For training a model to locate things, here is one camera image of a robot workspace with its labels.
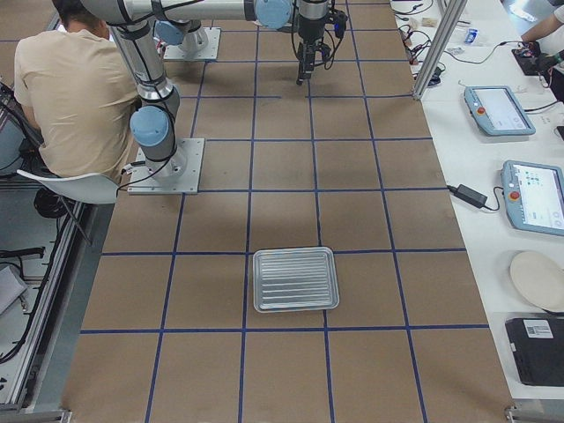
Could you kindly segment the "second person forearm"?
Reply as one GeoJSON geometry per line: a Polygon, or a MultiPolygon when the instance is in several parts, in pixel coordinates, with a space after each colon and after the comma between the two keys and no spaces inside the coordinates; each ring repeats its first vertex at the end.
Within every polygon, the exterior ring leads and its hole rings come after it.
{"type": "Polygon", "coordinates": [[[525,32],[521,39],[523,42],[538,41],[554,33],[563,26],[563,7],[556,9],[550,16],[537,23],[525,32]]]}

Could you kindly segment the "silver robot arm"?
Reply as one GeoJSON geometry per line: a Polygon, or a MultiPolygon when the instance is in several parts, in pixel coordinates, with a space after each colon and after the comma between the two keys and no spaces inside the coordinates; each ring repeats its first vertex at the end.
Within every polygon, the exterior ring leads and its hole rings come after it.
{"type": "Polygon", "coordinates": [[[290,21],[288,1],[84,1],[111,34],[142,99],[130,118],[134,138],[145,155],[150,176],[175,178],[186,167],[186,155],[176,140],[175,118],[180,94],[167,78],[152,35],[153,19],[165,25],[160,38],[169,46],[183,44],[191,24],[202,19],[256,21],[279,29],[290,21]]]}
{"type": "MultiPolygon", "coordinates": [[[[291,18],[291,42],[299,64],[297,85],[310,79],[316,67],[330,66],[334,60],[338,45],[324,42],[324,26],[322,20],[291,18]]],[[[220,34],[218,27],[203,27],[199,20],[184,24],[157,20],[154,27],[157,50],[165,61],[216,61],[220,34]]]]}

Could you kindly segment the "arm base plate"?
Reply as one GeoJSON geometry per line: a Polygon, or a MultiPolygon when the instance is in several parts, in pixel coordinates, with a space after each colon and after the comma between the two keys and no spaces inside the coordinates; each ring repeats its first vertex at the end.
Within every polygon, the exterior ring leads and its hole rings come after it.
{"type": "Polygon", "coordinates": [[[204,138],[179,138],[176,152],[170,161],[159,171],[161,163],[147,160],[141,147],[137,150],[137,161],[144,165],[134,167],[130,185],[126,187],[130,195],[176,195],[198,192],[204,156],[204,138]]]}
{"type": "Polygon", "coordinates": [[[200,27],[186,33],[177,45],[167,44],[165,61],[202,62],[215,61],[219,52],[221,29],[219,27],[200,27]]]}

